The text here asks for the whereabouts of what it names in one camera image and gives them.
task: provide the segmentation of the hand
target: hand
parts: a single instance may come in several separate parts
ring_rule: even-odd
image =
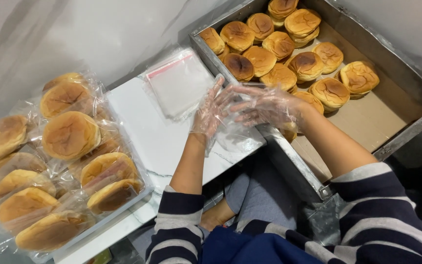
[[[301,109],[307,103],[292,94],[273,88],[257,88],[234,86],[235,93],[246,94],[250,99],[231,106],[231,112],[241,112],[235,119],[245,126],[255,126],[261,123],[298,132],[302,122]]]
[[[232,91],[232,86],[228,86],[216,96],[223,83],[224,77],[218,75],[214,86],[209,89],[208,94],[200,102],[198,110],[196,110],[190,133],[202,133],[209,140],[216,133],[222,120],[227,117],[227,111],[223,110],[233,101],[237,94]]]

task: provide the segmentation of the blue cloth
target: blue cloth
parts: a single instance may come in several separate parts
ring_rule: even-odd
[[[218,226],[202,246],[201,264],[321,264],[315,257],[273,233],[252,237]]]

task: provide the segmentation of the navy and gray striped shirt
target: navy and gray striped shirt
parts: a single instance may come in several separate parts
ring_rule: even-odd
[[[235,224],[241,234],[273,233],[327,264],[422,264],[422,222],[394,172],[384,163],[357,168],[331,181],[347,202],[339,214],[341,244],[324,247],[294,230],[261,220]],[[167,186],[146,264],[198,263],[204,196]]]

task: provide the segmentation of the foot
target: foot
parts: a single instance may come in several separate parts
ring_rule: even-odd
[[[212,231],[214,227],[223,225],[234,216],[235,213],[231,210],[224,197],[215,206],[202,214],[200,226]]]

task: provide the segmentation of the white marble countertop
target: white marble countertop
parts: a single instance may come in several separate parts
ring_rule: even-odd
[[[134,78],[108,95],[114,110],[123,121],[144,167],[154,183],[154,192],[142,202],[94,231],[64,252],[55,252],[56,264],[81,264],[108,248],[157,215],[162,192],[179,163],[190,129],[190,120],[172,123],[166,120],[155,101],[143,89],[144,82]],[[250,153],[226,151],[214,144],[204,161],[203,184],[208,183]]]

